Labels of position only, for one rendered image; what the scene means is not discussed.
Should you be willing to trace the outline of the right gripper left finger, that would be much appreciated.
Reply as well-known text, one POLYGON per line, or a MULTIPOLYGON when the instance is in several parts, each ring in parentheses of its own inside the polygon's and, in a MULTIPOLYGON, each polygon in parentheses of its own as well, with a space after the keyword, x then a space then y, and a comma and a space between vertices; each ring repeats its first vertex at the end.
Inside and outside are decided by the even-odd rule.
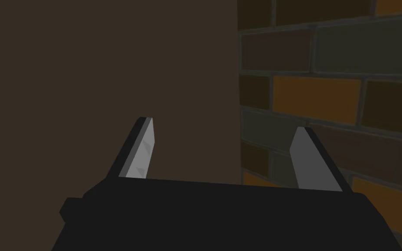
POLYGON ((145 179, 154 145, 155 131, 153 119, 151 117, 139 117, 106 177, 145 179))

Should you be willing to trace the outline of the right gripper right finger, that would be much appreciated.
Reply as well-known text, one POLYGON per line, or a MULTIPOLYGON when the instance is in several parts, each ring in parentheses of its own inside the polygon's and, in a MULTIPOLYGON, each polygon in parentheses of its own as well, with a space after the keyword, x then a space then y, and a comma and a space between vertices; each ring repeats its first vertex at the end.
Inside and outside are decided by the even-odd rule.
POLYGON ((299 189, 352 192, 311 127, 297 127, 290 156, 299 189))

